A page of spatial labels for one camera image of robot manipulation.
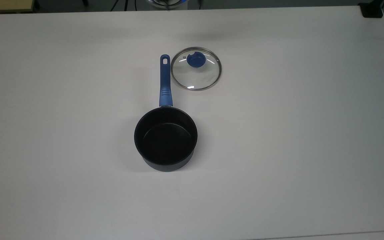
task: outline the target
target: blue knob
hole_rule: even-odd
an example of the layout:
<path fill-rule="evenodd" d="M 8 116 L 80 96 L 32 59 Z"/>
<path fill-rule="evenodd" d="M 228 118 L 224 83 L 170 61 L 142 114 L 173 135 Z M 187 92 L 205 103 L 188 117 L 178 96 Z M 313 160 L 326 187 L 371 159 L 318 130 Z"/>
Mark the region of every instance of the blue knob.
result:
<path fill-rule="evenodd" d="M 199 68 L 204 65 L 206 59 L 204 54 L 200 52 L 195 52 L 192 55 L 189 54 L 186 60 L 191 67 Z"/>

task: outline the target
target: stainless steel rim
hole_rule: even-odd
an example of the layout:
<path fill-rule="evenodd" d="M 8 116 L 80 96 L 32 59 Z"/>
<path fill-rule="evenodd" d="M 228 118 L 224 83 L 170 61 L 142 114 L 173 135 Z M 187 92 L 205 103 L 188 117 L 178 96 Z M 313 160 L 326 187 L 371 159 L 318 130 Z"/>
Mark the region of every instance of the stainless steel rim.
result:
<path fill-rule="evenodd" d="M 217 76 L 216 80 L 209 86 L 205 87 L 205 88 L 198 88 L 198 89 L 193 89 L 193 88 L 187 88 L 186 86 L 183 86 L 181 83 L 179 83 L 179 81 L 177 81 L 177 79 L 174 77 L 174 74 L 173 74 L 173 66 L 174 66 L 174 60 L 177 59 L 177 57 L 179 57 L 180 55 L 182 55 L 183 53 L 187 52 L 187 51 L 190 51 L 190 50 L 201 50 L 203 52 L 206 52 L 206 53 L 209 53 L 211 54 L 212 56 L 214 56 L 214 58 L 216 59 L 217 61 L 217 64 L 219 66 L 219 75 Z M 202 91 L 202 90 L 205 90 L 205 89 L 208 89 L 212 86 L 214 86 L 220 79 L 220 76 L 221 76 L 221 63 L 220 63 L 220 60 L 219 58 L 217 57 L 217 55 L 215 55 L 215 53 L 213 53 L 212 51 L 208 50 L 207 48 L 204 48 L 204 47 L 188 47 L 188 48 L 185 48 L 183 50 L 181 50 L 180 52 L 178 52 L 174 57 L 173 57 L 173 61 L 171 61 L 171 76 L 174 78 L 174 80 L 176 81 L 176 83 L 178 85 L 180 85 L 180 87 L 183 87 L 187 90 L 191 90 L 191 91 Z"/>

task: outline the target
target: blue handle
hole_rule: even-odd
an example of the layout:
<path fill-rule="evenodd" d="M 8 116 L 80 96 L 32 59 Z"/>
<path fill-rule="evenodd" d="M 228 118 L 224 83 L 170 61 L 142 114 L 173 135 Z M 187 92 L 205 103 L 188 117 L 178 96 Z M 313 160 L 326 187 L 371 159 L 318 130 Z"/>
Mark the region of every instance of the blue handle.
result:
<path fill-rule="evenodd" d="M 160 89 L 160 107 L 173 106 L 173 98 L 171 97 L 170 87 L 170 56 L 164 54 L 160 59 L 161 65 L 161 89 Z"/>

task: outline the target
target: cable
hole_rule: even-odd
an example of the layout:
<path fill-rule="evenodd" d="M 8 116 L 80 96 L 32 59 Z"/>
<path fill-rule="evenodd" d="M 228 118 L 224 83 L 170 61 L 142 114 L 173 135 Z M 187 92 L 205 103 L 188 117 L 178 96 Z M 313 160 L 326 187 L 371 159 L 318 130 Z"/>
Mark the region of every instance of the cable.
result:
<path fill-rule="evenodd" d="M 113 11 L 113 9 L 115 8 L 115 5 L 116 5 L 117 3 L 118 3 L 118 0 L 115 1 L 115 4 L 112 6 L 110 12 Z"/>

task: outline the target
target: black object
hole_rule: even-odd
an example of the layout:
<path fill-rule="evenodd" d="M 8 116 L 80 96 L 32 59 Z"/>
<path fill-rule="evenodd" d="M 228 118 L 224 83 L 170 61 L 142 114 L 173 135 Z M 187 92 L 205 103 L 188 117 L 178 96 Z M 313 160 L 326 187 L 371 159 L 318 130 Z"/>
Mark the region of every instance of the black object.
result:
<path fill-rule="evenodd" d="M 168 55 L 162 55 L 160 108 L 145 114 L 134 130 L 134 143 L 140 155 L 149 166 L 162 172 L 175 171 L 187 164 L 198 139 L 192 118 L 172 105 L 170 60 Z"/>
<path fill-rule="evenodd" d="M 361 8 L 361 13 L 364 18 L 381 18 L 383 17 L 383 12 L 381 10 L 381 3 L 384 0 L 373 0 L 370 3 L 360 3 L 358 4 Z"/>
<path fill-rule="evenodd" d="M 41 8 L 41 5 L 39 4 L 38 0 L 33 1 L 33 7 L 34 9 L 37 9 L 37 10 Z"/>

